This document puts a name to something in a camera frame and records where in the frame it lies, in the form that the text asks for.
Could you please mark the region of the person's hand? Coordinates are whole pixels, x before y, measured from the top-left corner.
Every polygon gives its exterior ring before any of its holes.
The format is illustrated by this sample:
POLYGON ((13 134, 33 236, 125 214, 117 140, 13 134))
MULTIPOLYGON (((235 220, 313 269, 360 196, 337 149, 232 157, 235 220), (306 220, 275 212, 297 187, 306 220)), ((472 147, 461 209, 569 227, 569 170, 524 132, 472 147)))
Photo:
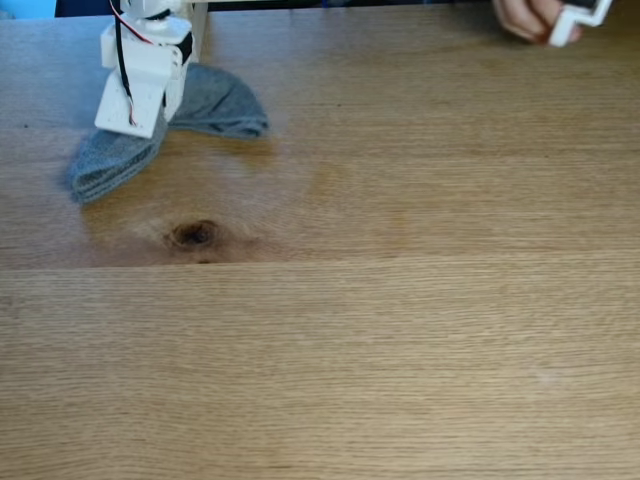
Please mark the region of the person's hand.
POLYGON ((559 0, 493 0, 501 26, 511 34, 537 44, 547 44, 565 6, 559 0))

